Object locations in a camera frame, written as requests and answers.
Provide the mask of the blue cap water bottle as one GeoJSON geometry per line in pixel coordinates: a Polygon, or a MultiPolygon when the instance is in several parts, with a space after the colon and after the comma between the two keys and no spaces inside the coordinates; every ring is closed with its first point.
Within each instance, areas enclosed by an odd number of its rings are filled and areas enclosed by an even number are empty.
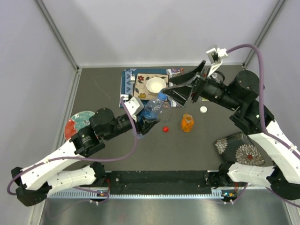
{"type": "Polygon", "coordinates": [[[158,99],[158,97],[148,101],[142,112],[150,119],[159,119],[162,111],[162,105],[165,101],[158,99]]]}

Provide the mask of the large clear juice bottle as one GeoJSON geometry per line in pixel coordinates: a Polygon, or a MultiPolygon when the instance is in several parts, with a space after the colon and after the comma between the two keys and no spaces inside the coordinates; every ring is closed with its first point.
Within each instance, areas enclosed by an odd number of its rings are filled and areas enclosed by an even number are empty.
{"type": "Polygon", "coordinates": [[[211,79],[215,80],[217,83],[223,82],[223,77],[219,73],[213,73],[210,77],[211,79]]]}

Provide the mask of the orange juice bottle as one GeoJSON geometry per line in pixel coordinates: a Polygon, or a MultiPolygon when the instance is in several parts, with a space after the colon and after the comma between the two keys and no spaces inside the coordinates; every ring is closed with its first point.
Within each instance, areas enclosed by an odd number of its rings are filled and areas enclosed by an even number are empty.
{"type": "Polygon", "coordinates": [[[192,131],[194,126],[194,118],[192,115],[186,113],[183,115],[183,118],[181,120],[181,130],[185,133],[189,133],[192,131]]]}

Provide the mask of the red cap clear bottle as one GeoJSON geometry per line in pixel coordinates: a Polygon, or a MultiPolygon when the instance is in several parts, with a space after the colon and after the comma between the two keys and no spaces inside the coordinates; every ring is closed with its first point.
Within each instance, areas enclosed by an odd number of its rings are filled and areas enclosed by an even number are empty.
{"type": "Polygon", "coordinates": [[[168,123],[172,120],[173,111],[172,107],[169,102],[165,101],[162,105],[162,112],[161,112],[161,121],[163,123],[168,123]]]}

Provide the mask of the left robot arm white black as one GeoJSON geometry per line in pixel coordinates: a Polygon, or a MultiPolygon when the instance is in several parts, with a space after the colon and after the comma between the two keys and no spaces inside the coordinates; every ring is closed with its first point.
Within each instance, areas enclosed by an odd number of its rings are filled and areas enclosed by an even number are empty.
{"type": "Polygon", "coordinates": [[[129,114],[115,117],[113,111],[101,108],[90,117],[89,125],[81,128],[61,147],[29,168],[16,167],[11,171],[17,184],[16,197],[25,206],[36,205],[47,197],[78,186],[101,186],[106,182],[106,172],[101,160],[75,171],[65,168],[90,157],[105,148],[105,141],[129,130],[147,134],[160,119],[141,117],[135,121],[129,114]]]}

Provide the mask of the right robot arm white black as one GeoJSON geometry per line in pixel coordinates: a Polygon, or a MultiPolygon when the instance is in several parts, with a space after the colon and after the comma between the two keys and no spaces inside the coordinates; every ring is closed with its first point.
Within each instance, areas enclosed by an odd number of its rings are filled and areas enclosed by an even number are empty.
{"type": "Polygon", "coordinates": [[[282,132],[274,115],[257,100],[261,96],[255,73],[243,70],[229,85],[204,74],[204,62],[194,70],[170,79],[172,86],[162,92],[181,106],[188,99],[203,97],[233,111],[231,121],[272,159],[273,166],[244,165],[228,162],[219,167],[218,180],[223,185],[244,182],[270,189],[285,200],[300,197],[300,153],[282,132]]]}

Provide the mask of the white bottle cap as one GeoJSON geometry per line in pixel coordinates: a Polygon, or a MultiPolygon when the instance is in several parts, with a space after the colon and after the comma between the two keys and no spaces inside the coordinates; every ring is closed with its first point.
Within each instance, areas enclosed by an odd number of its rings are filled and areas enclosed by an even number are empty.
{"type": "Polygon", "coordinates": [[[207,107],[205,107],[205,106],[200,107],[200,112],[201,113],[206,113],[207,111],[208,111],[207,107]]]}

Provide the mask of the blue bottle cap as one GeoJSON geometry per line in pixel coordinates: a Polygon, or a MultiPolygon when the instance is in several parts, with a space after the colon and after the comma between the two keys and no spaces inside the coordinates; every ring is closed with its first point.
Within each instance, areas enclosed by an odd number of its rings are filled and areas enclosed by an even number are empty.
{"type": "Polygon", "coordinates": [[[157,95],[158,99],[162,100],[162,101],[166,101],[167,100],[167,95],[165,95],[163,92],[159,92],[157,95]]]}

